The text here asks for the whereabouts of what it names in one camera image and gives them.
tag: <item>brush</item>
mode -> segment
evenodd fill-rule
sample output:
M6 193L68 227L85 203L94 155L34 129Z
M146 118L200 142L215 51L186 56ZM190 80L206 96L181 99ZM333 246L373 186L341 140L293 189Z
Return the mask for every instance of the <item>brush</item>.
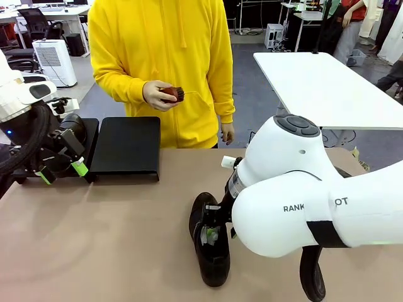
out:
M183 91L182 87L169 87L169 88L165 88L160 91L176 97L176 102L172 102L168 99L162 99L161 101L164 101L165 103L177 103L177 102L182 102L184 100L184 91Z

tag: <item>brown table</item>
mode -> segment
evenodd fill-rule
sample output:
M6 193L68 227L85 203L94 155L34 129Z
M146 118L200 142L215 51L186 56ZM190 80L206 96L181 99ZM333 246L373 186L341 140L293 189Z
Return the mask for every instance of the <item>brown table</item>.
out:
M364 173L346 150L328 153L347 172ZM220 199L231 173L221 168L222 156L243 154L163 150L158 184L13 184L0 200L0 301L306 301L300 251L269 259L231 240L227 283L210 289L200 277L188 233L191 205L202 191ZM325 250L321 267L326 301L403 297L402 247Z

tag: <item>white air purifier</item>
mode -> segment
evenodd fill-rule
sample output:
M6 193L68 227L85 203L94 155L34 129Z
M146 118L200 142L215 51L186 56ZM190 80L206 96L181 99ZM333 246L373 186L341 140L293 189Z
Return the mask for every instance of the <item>white air purifier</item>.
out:
M38 40L32 43L43 74L60 88L77 84L64 40Z
M266 48L273 49L283 40L284 27L281 24L267 24L264 44Z

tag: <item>hand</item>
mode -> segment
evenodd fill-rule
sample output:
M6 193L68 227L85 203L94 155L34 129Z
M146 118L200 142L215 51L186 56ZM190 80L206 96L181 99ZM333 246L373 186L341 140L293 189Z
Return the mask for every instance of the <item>hand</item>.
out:
M352 16L352 15L353 15L353 13L352 13L350 10L348 10L348 11L344 14L343 24L342 24L343 28L346 28L346 27L350 24L351 16Z
M230 145L235 140L234 124L221 124L222 141Z
M172 85L161 81L149 81L145 83L143 87L143 97L145 102L147 102L147 104L153 107L154 109L162 112L166 112L171 108L176 107L179 103L171 104L161 101L162 99L167 99L172 102L177 101L176 97L160 91L161 88L169 88L169 87L172 87Z

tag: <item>red shirt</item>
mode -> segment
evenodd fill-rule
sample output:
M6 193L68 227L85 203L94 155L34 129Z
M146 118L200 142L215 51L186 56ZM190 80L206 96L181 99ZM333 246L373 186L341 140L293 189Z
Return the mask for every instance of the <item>red shirt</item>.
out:
M346 9L349 9L354 4L358 3L360 0L341 0L341 5L343 5ZM352 21L361 21L364 20L366 14L366 6L362 6L359 9L353 11L351 16Z

